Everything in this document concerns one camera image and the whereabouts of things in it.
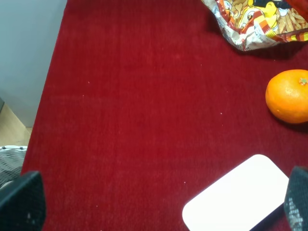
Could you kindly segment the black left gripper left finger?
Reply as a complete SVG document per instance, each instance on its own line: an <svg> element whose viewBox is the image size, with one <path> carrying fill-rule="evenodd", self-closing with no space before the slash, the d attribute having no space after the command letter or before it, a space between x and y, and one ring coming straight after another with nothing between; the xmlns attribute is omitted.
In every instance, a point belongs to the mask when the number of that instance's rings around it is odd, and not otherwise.
<svg viewBox="0 0 308 231"><path fill-rule="evenodd" d="M0 189L0 229L41 231L46 199L40 172L29 171Z"/></svg>

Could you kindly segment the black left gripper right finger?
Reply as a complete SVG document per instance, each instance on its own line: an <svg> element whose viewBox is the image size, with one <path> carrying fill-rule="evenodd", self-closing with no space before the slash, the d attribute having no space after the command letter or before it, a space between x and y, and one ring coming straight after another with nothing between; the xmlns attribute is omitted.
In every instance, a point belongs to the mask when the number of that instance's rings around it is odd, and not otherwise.
<svg viewBox="0 0 308 231"><path fill-rule="evenodd" d="M292 231L308 230L308 169L295 166L291 172L284 211Z"/></svg>

